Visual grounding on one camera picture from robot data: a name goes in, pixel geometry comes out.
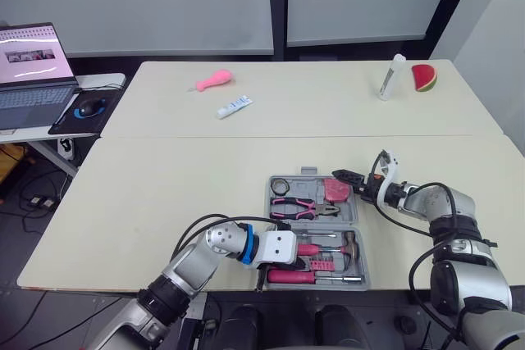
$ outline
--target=white bottle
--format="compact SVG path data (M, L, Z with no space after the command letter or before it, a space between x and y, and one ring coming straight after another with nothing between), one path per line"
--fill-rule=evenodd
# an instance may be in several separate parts
M401 74L401 70L403 69L406 61L407 58L401 55L400 53L395 54L394 59L392 59L392 62L390 64L390 68L386 73L383 85L379 90L379 98L381 100L386 101L390 98L390 95L392 94L392 89L394 89L394 87L397 85L399 75Z

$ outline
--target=laptop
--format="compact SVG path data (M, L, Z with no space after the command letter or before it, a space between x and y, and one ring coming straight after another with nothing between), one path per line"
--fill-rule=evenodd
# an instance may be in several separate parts
M0 130L52 125L77 87L53 24L0 28Z

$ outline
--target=table leg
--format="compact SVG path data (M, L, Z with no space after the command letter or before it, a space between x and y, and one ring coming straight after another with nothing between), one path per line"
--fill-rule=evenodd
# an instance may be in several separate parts
M42 153L55 166L57 166L61 170L64 170L66 174L68 174L71 177L75 177L78 168L76 168L68 160L60 156L58 152L49 147L49 145L42 141L28 141L28 144L40 153Z

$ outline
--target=toolbox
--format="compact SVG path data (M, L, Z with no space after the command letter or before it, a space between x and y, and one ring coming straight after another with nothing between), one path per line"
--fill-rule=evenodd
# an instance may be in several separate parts
M261 269L258 289L369 289L370 275L363 238L354 226L358 222L358 213L352 188L349 187L348 197L343 202L328 202L325 199L325 180L334 178L317 175L316 167L303 167L301 174L272 176L268 181L266 200L267 217L289 223L296 233L301 264L294 267L267 266ZM290 202L293 198L302 200L299 205L295 205ZM309 207L301 206L301 202L310 202ZM307 218L312 217L311 212L315 211L315 206L325 207L322 212L326 215L321 212L316 213L313 219ZM310 214L306 215L305 211L308 209Z

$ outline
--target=pink screwdriver handle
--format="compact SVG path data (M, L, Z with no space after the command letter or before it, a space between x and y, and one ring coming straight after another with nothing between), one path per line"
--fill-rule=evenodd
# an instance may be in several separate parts
M268 282L315 284L315 274L313 272L299 272L296 270L270 270L268 272Z
M219 70L215 72L210 78L204 81L199 81L195 84L195 88L199 92L203 92L206 88L211 86L222 85L231 81L233 75L228 70Z
M317 245L312 245L311 243L300 243L297 245L298 256L315 256L319 252L319 247Z

